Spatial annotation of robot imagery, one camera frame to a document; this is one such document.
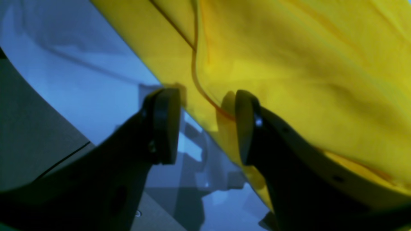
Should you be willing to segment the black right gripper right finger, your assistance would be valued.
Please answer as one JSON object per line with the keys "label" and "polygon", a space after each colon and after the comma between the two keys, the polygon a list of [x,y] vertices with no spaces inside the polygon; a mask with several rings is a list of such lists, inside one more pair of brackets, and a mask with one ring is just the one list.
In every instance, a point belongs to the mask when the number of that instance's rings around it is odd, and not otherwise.
{"label": "black right gripper right finger", "polygon": [[236,92],[235,118],[241,161],[264,177],[279,230],[410,230],[410,197],[327,158],[250,92]]}

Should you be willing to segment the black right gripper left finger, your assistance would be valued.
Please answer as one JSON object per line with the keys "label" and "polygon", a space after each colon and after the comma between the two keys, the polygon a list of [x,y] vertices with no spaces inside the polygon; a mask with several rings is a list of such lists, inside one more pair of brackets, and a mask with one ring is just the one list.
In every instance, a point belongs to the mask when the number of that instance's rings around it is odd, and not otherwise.
{"label": "black right gripper left finger", "polygon": [[159,89],[107,140],[68,166],[1,193],[1,223],[20,231],[129,231],[153,165],[174,164],[180,91]]}

